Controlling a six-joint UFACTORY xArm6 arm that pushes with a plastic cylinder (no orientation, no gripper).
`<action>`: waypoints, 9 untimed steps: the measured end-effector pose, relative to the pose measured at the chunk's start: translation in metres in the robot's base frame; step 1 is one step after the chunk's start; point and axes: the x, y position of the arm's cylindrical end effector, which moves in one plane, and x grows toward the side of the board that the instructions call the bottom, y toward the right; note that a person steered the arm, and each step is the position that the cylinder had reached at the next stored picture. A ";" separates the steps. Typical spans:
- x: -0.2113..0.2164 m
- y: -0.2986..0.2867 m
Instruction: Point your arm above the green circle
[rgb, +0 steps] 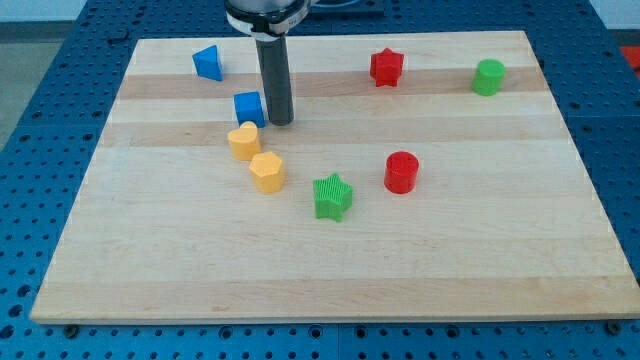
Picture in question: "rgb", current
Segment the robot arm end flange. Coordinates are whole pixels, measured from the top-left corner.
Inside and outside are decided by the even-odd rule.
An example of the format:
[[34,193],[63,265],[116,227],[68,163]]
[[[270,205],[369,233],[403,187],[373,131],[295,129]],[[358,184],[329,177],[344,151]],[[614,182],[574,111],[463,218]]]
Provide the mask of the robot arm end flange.
[[227,21],[261,41],[285,35],[309,14],[312,0],[224,0]]

